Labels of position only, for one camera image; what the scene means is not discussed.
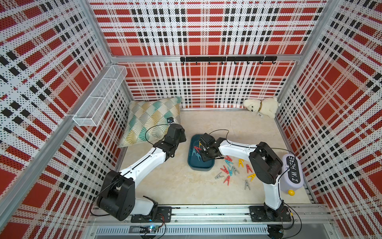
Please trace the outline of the teal plastic storage box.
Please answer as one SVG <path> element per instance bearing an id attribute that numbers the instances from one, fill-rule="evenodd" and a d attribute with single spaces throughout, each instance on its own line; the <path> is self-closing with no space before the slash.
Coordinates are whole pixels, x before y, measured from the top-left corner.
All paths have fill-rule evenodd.
<path id="1" fill-rule="evenodd" d="M 190 141 L 189 153 L 188 153 L 188 165 L 192 170 L 195 171 L 210 171 L 215 161 L 209 160 L 204 162 L 201 156 L 202 148 L 200 146 L 200 137 L 201 134 L 195 134 L 192 136 Z"/>

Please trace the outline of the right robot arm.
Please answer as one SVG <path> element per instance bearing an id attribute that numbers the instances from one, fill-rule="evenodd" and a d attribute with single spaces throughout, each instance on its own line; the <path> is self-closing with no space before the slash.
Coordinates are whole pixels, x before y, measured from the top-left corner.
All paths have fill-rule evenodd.
<path id="1" fill-rule="evenodd" d="M 256 177 L 264 186 L 265 212 L 274 217 L 281 214 L 284 203 L 280 197 L 278 180 L 282 174 L 283 162 L 268 144 L 261 142 L 258 145 L 250 145 L 231 142 L 222 137 L 215 139 L 208 133 L 204 133 L 199 142 L 203 161 L 233 156 L 250 162 Z"/>

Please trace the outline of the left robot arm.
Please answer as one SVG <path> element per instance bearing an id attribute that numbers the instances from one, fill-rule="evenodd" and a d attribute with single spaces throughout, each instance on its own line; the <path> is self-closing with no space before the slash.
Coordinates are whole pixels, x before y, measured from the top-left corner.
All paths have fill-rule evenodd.
<path id="1" fill-rule="evenodd" d="M 157 166 L 174 157 L 179 144 L 185 141 L 184 128 L 180 124 L 170 124 L 164 138 L 141 159 L 126 169 L 106 174 L 95 198 L 96 205 L 119 221 L 124 221 L 129 215 L 141 216 L 148 221 L 159 219 L 158 202 L 146 196 L 137 198 L 135 189 Z"/>

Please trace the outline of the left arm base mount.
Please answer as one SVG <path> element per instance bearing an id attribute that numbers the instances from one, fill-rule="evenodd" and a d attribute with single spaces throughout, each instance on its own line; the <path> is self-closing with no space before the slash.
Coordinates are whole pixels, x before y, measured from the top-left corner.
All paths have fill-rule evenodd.
<path id="1" fill-rule="evenodd" d="M 143 196 L 136 199 L 130 221 L 132 223 L 169 223 L 172 209 L 171 206 L 159 206 L 157 201 Z"/>

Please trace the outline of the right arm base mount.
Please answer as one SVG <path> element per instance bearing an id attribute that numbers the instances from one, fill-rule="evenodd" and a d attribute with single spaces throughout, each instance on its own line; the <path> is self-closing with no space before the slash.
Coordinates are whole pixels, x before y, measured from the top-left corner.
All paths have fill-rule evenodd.
<path id="1" fill-rule="evenodd" d="M 250 206 L 249 213 L 252 222 L 291 222 L 291 214 L 287 206 L 281 206 L 274 210 L 266 205 Z"/>

